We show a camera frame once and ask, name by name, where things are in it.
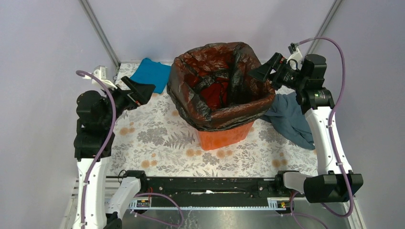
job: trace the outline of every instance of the folded cloth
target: folded cloth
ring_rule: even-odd
[[[295,92],[276,94],[270,109],[260,118],[271,122],[277,132],[296,145],[315,149],[311,129],[295,97]]]
[[[130,79],[137,83],[153,84],[156,86],[153,92],[161,94],[169,80],[169,73],[170,66],[145,58]]]

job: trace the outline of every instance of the orange bin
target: orange bin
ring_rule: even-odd
[[[203,150],[213,150],[235,144],[246,138],[254,121],[230,130],[206,132],[198,131],[198,139]]]

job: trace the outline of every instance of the floral pattern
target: floral pattern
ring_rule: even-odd
[[[117,84],[139,64],[122,63]],[[281,88],[278,93],[289,93]],[[109,176],[122,169],[144,170],[148,176],[274,177],[279,170],[317,175],[316,151],[298,147],[273,126],[256,120],[245,140],[204,151],[197,131],[180,116],[166,90],[150,102],[125,111],[117,120]]]

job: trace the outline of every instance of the black trash bag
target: black trash bag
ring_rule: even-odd
[[[208,44],[174,59],[167,93],[180,116],[199,131],[242,126],[262,116],[276,95],[269,81],[247,74],[260,65],[243,42]]]

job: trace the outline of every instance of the gray wall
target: gray wall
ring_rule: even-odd
[[[214,42],[246,42],[260,60],[313,36],[333,0],[90,0],[118,58],[173,61]]]
[[[405,1],[345,1],[326,35],[341,45],[346,91],[336,119],[354,172],[362,173],[359,205],[368,229],[404,228]],[[337,99],[341,62],[322,42],[326,86]]]
[[[77,0],[0,3],[0,228],[59,228],[77,177],[75,75],[113,65]]]

